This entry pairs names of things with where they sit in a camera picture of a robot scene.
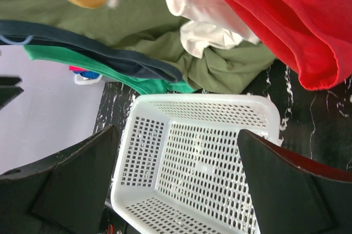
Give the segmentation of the light blue wire hanger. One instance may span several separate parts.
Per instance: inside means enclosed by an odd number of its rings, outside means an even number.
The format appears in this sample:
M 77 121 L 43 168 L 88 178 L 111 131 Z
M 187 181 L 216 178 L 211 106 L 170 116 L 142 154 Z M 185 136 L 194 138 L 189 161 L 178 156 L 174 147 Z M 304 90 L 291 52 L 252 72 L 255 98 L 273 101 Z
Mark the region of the light blue wire hanger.
M 33 36 L 21 37 L 7 37 L 5 35 L 0 35 L 1 42 L 7 45 L 23 46 L 29 44 L 33 40 Z

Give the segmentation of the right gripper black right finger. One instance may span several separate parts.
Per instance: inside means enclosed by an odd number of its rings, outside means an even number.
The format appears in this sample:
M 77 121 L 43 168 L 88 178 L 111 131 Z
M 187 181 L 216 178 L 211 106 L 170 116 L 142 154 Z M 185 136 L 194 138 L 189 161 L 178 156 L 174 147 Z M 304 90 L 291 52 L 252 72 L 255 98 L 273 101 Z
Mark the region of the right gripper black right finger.
M 351 173 L 249 130 L 238 146 L 261 233 L 351 233 Z

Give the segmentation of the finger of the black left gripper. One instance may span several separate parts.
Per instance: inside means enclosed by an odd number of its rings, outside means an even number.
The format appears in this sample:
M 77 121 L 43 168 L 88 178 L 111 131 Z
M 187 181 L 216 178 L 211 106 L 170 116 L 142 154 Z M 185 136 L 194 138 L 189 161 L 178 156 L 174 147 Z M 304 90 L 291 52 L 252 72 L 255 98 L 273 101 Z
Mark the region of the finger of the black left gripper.
M 21 78 L 18 76 L 1 76 L 0 109 L 23 92 L 23 89 L 18 86 L 20 83 Z

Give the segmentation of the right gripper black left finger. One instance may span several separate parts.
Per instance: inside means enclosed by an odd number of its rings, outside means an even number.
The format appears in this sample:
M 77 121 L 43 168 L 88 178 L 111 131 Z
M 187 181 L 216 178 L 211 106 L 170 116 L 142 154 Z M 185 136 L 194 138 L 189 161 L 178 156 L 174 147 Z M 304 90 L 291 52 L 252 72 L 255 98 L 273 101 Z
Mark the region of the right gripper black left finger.
M 1 233 L 98 233 L 118 143 L 109 125 L 1 174 Z

